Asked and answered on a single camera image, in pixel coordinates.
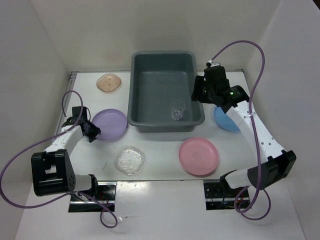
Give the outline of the clear plastic cup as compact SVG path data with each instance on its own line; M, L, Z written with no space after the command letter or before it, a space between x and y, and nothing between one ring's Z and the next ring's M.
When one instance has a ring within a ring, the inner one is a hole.
M186 109L186 104L182 100L173 100L170 103L171 118L175 121L180 120Z

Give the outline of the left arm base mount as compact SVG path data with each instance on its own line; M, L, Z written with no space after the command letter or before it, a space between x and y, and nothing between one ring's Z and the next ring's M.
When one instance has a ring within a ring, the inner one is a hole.
M96 192L85 192L100 204L107 206L112 212L115 211L116 201L116 182L99 181L96 187ZM93 201L91 198L83 194L76 193L70 197L68 212L69 213L93 213L101 212L102 207Z

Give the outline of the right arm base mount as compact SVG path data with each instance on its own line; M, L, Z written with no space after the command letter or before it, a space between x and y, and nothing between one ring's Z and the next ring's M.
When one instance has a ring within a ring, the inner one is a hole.
M205 180L203 182L205 207L207 211L233 210L234 201L242 187L232 189L225 193L218 180Z

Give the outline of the purple plastic plate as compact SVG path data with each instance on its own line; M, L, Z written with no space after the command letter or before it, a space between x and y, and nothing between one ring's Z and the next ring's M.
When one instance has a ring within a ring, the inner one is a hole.
M100 128L100 134L96 138L107 142L114 142L121 138L128 126L126 115L114 108L98 112L91 122Z

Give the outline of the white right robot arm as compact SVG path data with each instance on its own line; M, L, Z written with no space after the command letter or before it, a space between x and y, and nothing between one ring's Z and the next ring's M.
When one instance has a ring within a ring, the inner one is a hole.
M191 99L220 107L237 125L260 160L261 166L234 170L221 176L219 191L223 196L232 196L240 187L253 186L263 190L288 176L297 156L273 138L250 105L246 91L239 85L230 85L223 66L207 67L203 76L196 76Z

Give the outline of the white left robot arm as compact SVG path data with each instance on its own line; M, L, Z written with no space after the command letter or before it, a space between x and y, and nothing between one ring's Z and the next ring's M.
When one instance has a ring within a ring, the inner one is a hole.
M38 197L73 192L82 192L89 200L99 196L100 187L95 175L75 174L70 160L79 141L91 143L101 134L90 117L87 107L73 107L72 116L61 128L65 134L55 138L43 152L31 156L33 190Z

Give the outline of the blue plastic plate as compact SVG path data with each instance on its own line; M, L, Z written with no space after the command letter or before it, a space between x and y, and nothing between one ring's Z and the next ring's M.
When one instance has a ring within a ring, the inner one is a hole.
M214 108L212 117L221 129L234 133L240 132L240 129L237 127L234 121L228 117L220 107L216 106Z

